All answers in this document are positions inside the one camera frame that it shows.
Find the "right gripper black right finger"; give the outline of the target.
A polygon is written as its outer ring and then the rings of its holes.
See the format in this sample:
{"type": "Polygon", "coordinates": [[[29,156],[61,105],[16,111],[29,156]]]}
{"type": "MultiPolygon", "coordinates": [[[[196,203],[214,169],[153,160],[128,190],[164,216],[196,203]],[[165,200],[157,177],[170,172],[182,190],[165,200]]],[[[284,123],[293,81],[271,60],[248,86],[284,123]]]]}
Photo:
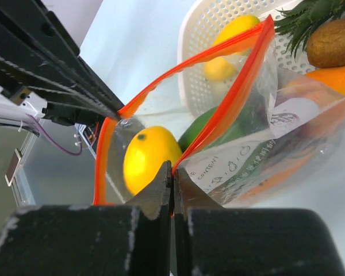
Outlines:
{"type": "Polygon", "coordinates": [[[174,175],[179,275],[345,275],[321,217],[299,208],[229,208],[184,169],[174,175]]]}

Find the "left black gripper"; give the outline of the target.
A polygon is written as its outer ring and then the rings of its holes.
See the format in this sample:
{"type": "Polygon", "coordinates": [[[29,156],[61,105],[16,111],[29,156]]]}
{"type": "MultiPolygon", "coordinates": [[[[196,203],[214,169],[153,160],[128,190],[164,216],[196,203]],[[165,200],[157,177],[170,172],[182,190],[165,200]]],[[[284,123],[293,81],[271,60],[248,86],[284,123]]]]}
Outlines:
{"type": "Polygon", "coordinates": [[[80,49],[41,1],[0,1],[0,86],[16,105],[38,98],[38,116],[72,126],[121,120],[122,102],[79,56],[80,49]]]}

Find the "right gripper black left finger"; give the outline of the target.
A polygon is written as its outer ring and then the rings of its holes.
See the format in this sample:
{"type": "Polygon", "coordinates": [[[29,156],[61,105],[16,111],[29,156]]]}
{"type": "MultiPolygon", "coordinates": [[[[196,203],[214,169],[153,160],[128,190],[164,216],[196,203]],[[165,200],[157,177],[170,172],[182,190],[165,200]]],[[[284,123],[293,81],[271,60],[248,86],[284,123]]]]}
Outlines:
{"type": "Polygon", "coordinates": [[[171,164],[123,205],[19,208],[0,232],[0,275],[169,275],[171,164]]]}

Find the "yellow mango front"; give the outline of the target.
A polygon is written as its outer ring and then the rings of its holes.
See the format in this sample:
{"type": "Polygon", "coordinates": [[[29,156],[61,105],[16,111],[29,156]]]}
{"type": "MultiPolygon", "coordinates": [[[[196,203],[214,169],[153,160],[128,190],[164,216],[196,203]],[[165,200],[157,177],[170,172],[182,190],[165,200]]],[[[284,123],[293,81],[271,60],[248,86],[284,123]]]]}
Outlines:
{"type": "Polygon", "coordinates": [[[173,134],[162,126],[142,129],[129,143],[123,162],[126,188],[132,195],[142,191],[165,161],[175,164],[182,150],[173,134]]]}

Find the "clear zip bag red zipper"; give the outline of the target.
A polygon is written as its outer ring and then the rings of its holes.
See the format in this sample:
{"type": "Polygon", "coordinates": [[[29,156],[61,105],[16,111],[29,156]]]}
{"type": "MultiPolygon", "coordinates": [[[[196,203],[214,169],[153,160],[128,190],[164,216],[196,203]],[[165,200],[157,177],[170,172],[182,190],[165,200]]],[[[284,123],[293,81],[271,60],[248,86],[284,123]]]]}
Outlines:
{"type": "MultiPolygon", "coordinates": [[[[97,145],[93,203],[107,202],[108,166],[113,169],[112,176],[120,176],[127,189],[123,162],[129,143],[142,129],[160,126],[172,133],[182,150],[175,164],[168,161],[173,173],[184,169],[220,205],[245,205],[245,200],[239,199],[243,191],[240,185],[254,171],[250,160],[261,161],[261,155],[268,153],[268,149],[260,150],[261,145],[292,129],[289,124],[278,126],[273,117],[281,103],[281,90],[293,83],[318,82],[277,66],[274,37],[274,20],[268,16],[156,78],[119,108],[121,120],[106,118],[97,145]],[[193,117],[181,102],[178,74],[199,63],[204,64],[207,81],[218,84],[233,79],[233,83],[218,94],[217,105],[193,117]]],[[[294,174],[303,168],[315,171],[313,159],[335,147],[344,133],[345,120],[330,141],[294,174]]]]}

